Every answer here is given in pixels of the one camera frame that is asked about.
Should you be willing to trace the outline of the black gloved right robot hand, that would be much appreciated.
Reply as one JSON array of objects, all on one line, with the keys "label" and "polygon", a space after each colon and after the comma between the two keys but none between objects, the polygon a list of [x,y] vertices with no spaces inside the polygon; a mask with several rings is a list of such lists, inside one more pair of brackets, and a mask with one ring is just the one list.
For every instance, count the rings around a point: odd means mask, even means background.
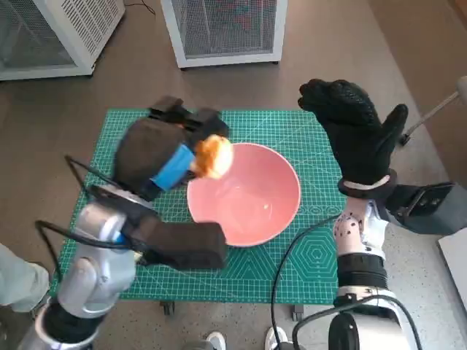
[{"label": "black gloved right robot hand", "polygon": [[353,82],[311,79],[299,92],[298,105],[324,128],[343,180],[373,185],[389,174],[409,114],[406,104],[396,105],[382,122],[368,93]]}]

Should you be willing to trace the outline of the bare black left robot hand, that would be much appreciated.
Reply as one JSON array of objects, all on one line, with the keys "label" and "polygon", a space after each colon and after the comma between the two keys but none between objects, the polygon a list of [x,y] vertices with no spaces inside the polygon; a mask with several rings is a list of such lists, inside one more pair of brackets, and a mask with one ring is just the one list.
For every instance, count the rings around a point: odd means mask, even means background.
[{"label": "bare black left robot hand", "polygon": [[190,112],[182,99],[164,96],[125,132],[112,181],[152,201],[191,179],[219,179],[233,160],[229,127],[220,116],[209,108]]}]

